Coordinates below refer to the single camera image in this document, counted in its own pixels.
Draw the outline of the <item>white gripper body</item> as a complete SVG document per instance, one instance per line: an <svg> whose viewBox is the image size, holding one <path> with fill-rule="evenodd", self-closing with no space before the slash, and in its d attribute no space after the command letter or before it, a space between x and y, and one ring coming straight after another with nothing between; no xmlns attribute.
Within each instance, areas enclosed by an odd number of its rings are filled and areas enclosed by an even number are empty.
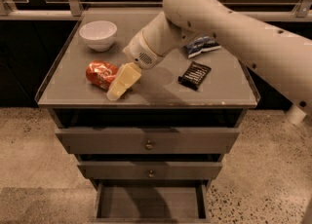
<svg viewBox="0 0 312 224"><path fill-rule="evenodd" d="M123 49L123 53L130 62L134 62L140 69L151 69L164 59L148 47L142 30L132 38Z"/></svg>

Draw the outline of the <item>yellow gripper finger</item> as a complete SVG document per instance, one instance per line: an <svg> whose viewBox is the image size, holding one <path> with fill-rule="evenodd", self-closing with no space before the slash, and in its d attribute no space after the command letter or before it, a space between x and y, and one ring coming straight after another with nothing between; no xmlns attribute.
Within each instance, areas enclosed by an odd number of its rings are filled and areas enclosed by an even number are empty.
<svg viewBox="0 0 312 224"><path fill-rule="evenodd" d="M106 94L109 100L119 99L141 77L141 69L133 62L123 64Z"/></svg>

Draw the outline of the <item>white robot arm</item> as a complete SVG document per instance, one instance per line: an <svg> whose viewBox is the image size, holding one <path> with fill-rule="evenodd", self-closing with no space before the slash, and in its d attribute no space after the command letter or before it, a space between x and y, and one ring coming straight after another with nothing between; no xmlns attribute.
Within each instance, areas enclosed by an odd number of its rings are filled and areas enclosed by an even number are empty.
<svg viewBox="0 0 312 224"><path fill-rule="evenodd" d="M163 11L123 53L139 68L150 69L201 34L215 39L300 110L312 113L312 41L217 0L163 0Z"/></svg>

